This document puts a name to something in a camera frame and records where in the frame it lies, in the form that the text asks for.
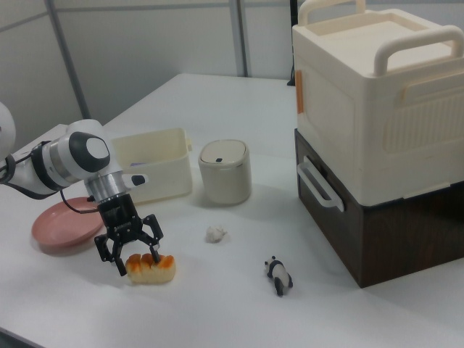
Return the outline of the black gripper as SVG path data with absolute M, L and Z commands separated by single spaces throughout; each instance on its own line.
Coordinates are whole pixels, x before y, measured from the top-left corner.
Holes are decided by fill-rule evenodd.
M 124 244 L 137 240 L 149 246 L 155 263 L 161 261 L 158 249 L 164 234 L 157 218 L 151 214 L 141 222 L 130 194 L 115 196 L 99 203 L 97 208 L 106 227 L 105 234 L 94 238 L 102 262 L 114 262 L 119 274 L 125 276 L 127 271 L 120 253 Z M 149 235 L 142 230 L 142 225 L 148 226 L 152 234 Z M 109 240 L 112 241 L 112 251 L 107 246 Z

